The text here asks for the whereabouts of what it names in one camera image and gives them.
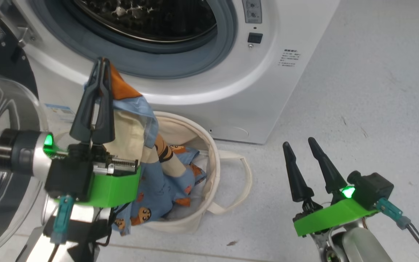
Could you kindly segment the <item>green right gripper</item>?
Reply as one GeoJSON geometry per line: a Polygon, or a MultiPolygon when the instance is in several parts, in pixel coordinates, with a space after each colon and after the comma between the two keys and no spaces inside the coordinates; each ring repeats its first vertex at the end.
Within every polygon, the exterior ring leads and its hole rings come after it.
{"type": "MultiPolygon", "coordinates": [[[[314,158],[318,161],[323,178],[325,189],[328,194],[341,191],[347,186],[347,182],[332,163],[331,159],[322,150],[319,143],[313,137],[308,138],[308,144],[314,158]]],[[[294,202],[310,201],[314,196],[313,189],[307,186],[299,168],[296,164],[296,156],[288,142],[282,145],[284,159],[292,200],[294,202]]],[[[298,237],[313,234],[322,230],[355,221],[362,217],[377,213],[377,210],[366,210],[354,199],[344,199],[327,208],[313,212],[306,217],[295,221],[294,228],[298,237]]]]}

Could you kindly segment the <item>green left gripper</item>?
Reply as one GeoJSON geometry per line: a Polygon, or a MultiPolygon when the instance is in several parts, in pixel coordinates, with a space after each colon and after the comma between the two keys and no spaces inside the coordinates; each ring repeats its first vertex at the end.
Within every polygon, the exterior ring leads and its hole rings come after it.
{"type": "Polygon", "coordinates": [[[70,206],[80,203],[112,208],[133,201],[137,193],[138,161],[118,159],[99,145],[115,140],[112,70],[107,58],[93,63],[69,134],[78,141],[90,141],[94,104],[99,95],[99,111],[92,135],[92,142],[98,145],[68,146],[70,206]]]}

